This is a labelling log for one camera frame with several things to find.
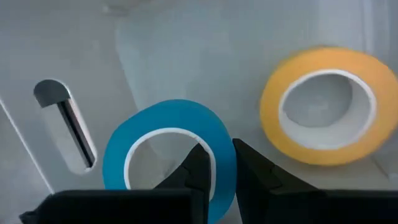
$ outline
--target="tape core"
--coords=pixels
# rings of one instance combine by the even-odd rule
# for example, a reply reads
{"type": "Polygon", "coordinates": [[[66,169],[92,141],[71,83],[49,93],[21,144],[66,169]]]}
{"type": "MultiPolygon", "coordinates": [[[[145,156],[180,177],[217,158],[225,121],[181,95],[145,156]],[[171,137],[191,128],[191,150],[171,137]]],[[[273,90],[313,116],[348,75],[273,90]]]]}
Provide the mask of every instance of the tape core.
{"type": "Polygon", "coordinates": [[[376,113],[377,100],[372,89],[358,76],[338,69],[317,70],[300,77],[279,101],[279,123],[284,133],[301,146],[316,150],[336,150],[358,141],[372,125],[376,113]],[[331,74],[346,77],[352,87],[351,104],[343,117],[325,127],[306,127],[292,121],[284,111],[287,97],[309,79],[331,74]]]}
{"type": "Polygon", "coordinates": [[[141,136],[131,147],[129,152],[127,153],[126,160],[124,161],[124,182],[126,184],[126,188],[131,190],[130,186],[130,179],[129,179],[129,167],[130,161],[133,157],[136,149],[145,141],[148,140],[156,135],[165,134],[165,133],[179,133],[184,134],[186,136],[190,136],[191,138],[195,139],[199,142],[199,144],[203,147],[203,149],[209,154],[210,158],[210,170],[211,170],[211,185],[210,185],[210,193],[209,193],[209,200],[211,200],[214,196],[215,186],[216,186],[216,159],[214,156],[213,151],[211,150],[210,146],[199,137],[197,134],[188,131],[182,128],[161,128],[158,130],[151,131],[143,136],[141,136]]]}

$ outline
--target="gray plastic surface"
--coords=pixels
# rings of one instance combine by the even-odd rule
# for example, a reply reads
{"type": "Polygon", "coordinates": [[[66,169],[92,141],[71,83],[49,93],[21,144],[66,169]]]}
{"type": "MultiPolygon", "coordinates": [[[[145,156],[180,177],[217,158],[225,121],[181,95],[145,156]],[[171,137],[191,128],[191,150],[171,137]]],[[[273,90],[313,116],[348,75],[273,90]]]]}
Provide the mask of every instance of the gray plastic surface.
{"type": "Polygon", "coordinates": [[[307,80],[286,98],[283,109],[301,126],[326,127],[344,116],[353,97],[349,80],[325,75],[307,80]]]}
{"type": "MultiPolygon", "coordinates": [[[[300,50],[348,47],[394,68],[390,4],[148,1],[121,19],[116,46],[139,110],[171,98],[195,100],[220,116],[231,136],[317,187],[391,189],[369,157],[341,167],[308,166],[285,157],[266,139],[258,114],[269,75],[281,60],[300,50]]],[[[336,102],[326,97],[331,104],[336,102]]],[[[344,111],[345,104],[336,105],[336,113],[344,111]]],[[[168,151],[156,142],[150,145],[157,152],[168,151]]]]}
{"type": "MultiPolygon", "coordinates": [[[[396,189],[388,176],[397,172],[391,156],[396,153],[397,134],[375,157],[339,167],[308,166],[271,145],[259,125],[258,107],[275,66],[292,52],[309,47],[361,50],[398,71],[398,29],[394,25],[398,1],[152,0],[136,6],[118,25],[120,54],[115,50],[117,19],[102,14],[101,3],[0,1],[1,104],[21,139],[18,144],[32,156],[52,192],[101,189],[103,181],[101,159],[90,172],[76,175],[56,149],[59,139],[49,133],[33,95],[35,85],[49,78],[68,86],[98,158],[113,130],[137,107],[141,110],[161,100],[188,98],[214,110],[231,136],[317,187],[396,189]]],[[[159,144],[154,141],[156,151],[159,144]]],[[[8,158],[12,147],[1,146],[3,151],[7,148],[8,158]]],[[[166,150],[183,157],[171,144],[166,150]]],[[[14,176],[14,170],[0,171],[2,177],[14,176]]],[[[30,184],[24,180],[12,179],[18,186],[30,184]]],[[[19,189],[1,188],[6,192],[19,189]]],[[[222,222],[237,222],[236,214],[235,207],[222,222]]]]}

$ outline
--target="tape roll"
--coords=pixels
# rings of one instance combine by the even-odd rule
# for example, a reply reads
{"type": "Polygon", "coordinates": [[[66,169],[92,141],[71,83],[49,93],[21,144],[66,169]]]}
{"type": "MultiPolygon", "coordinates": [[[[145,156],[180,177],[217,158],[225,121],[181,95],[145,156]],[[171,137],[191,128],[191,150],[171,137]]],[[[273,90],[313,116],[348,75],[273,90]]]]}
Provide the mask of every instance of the tape roll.
{"type": "Polygon", "coordinates": [[[211,110],[188,100],[168,100],[150,106],[123,122],[112,134],[103,161],[106,189],[129,189],[130,158],[138,145],[162,133],[195,138],[211,159],[208,223],[223,217],[236,188],[236,153],[222,121],[211,110]]]}
{"type": "Polygon", "coordinates": [[[271,143],[284,154],[307,164],[345,164],[375,151],[390,136],[398,122],[397,99],[398,82],[386,65],[354,50],[324,47],[277,67],[262,94],[260,119],[271,143]],[[330,74],[349,80],[347,112],[324,127],[292,121],[285,111],[289,95],[310,79],[330,74]]]}

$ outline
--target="blue painter's tape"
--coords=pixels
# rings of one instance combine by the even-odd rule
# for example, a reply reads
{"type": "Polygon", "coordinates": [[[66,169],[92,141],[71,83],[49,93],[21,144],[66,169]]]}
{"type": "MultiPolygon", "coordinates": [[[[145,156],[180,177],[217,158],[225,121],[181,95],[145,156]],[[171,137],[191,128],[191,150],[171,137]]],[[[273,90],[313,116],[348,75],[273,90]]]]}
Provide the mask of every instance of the blue painter's tape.
{"type": "Polygon", "coordinates": [[[132,145],[147,133],[163,128],[184,129],[210,147],[216,163],[216,185],[208,223],[222,218],[236,188],[236,153],[222,121],[205,106],[188,100],[168,100],[150,106],[123,122],[112,134],[103,161],[106,189],[127,189],[124,166],[132,145]]]}

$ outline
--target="yellow tape roll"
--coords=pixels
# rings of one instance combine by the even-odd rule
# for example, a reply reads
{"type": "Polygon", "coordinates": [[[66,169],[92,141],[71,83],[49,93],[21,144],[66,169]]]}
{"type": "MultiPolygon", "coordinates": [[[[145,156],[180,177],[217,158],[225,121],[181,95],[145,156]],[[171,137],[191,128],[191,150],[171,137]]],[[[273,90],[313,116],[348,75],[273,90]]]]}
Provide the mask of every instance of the yellow tape roll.
{"type": "Polygon", "coordinates": [[[397,126],[398,82],[372,56],[339,47],[308,50],[283,61],[271,75],[260,119],[271,143],[284,154],[307,164],[344,164],[375,151],[397,126]],[[289,93],[310,78],[331,73],[350,81],[353,98],[346,114],[320,128],[291,121],[284,111],[289,93]]]}

